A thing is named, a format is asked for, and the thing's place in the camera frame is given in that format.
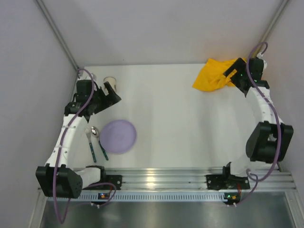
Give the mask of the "paper cup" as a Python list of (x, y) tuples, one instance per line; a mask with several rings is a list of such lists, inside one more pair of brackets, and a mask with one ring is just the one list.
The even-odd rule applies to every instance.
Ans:
[(116, 92), (116, 78), (112, 77), (112, 76), (108, 76), (104, 78), (104, 83), (108, 82), (110, 84), (110, 86), (112, 87), (112, 89)]

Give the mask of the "yellow pikachu cloth placemat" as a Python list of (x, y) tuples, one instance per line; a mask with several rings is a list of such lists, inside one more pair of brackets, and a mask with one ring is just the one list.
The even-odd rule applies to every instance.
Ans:
[(237, 58), (217, 61), (209, 58), (204, 67), (200, 70), (192, 87), (203, 92), (213, 92), (226, 86), (235, 87), (230, 80), (232, 74), (230, 73), (226, 77), (224, 76), (224, 72), (228, 70), (236, 60)]

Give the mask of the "spoon with green handle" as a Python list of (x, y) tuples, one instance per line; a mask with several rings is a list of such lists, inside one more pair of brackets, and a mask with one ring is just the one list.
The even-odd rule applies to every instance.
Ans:
[(101, 144), (101, 141), (100, 141), (100, 132), (99, 132), (99, 130), (95, 126), (91, 127), (91, 134), (97, 139), (98, 144), (99, 144), (99, 146), (100, 146), (100, 148), (102, 150), (102, 153), (103, 153), (105, 159), (107, 161), (109, 161), (109, 158), (107, 156), (106, 150), (103, 148), (103, 146)]

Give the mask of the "fork with green handle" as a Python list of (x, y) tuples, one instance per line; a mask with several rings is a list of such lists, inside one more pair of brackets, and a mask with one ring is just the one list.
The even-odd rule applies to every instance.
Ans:
[(91, 151), (93, 161), (94, 161), (94, 163), (96, 163), (97, 160), (96, 160), (94, 148), (93, 148), (92, 141), (91, 141), (91, 130), (88, 127), (85, 129), (85, 134), (86, 134), (86, 137), (88, 139), (88, 143), (89, 143), (89, 147), (90, 147), (90, 151)]

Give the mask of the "purple plastic plate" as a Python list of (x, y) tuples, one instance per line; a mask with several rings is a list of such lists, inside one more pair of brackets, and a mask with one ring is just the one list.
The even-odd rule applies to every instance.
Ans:
[(127, 120), (114, 120), (104, 126), (100, 143), (109, 153), (123, 154), (133, 148), (137, 140), (135, 126)]

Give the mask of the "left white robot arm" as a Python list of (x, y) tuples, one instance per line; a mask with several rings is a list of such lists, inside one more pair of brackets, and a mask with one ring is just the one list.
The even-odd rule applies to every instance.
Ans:
[(79, 140), (88, 126), (90, 117), (121, 101), (109, 82), (104, 88), (91, 80), (76, 84), (76, 100), (65, 107), (63, 126), (52, 154), (44, 166), (36, 169), (36, 178), (47, 197), (77, 199), (82, 189), (109, 180), (103, 166), (90, 165), (74, 171), (74, 160)]

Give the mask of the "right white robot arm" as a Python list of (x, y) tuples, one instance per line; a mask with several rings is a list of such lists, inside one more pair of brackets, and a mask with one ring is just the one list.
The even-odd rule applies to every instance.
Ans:
[(224, 76), (244, 94), (252, 108), (256, 126), (246, 142), (246, 153), (223, 167), (218, 189), (249, 188), (247, 172), (264, 164), (276, 164), (284, 159), (294, 130), (284, 124), (270, 98), (270, 86), (262, 80), (266, 61), (251, 58), (248, 63), (238, 58)]

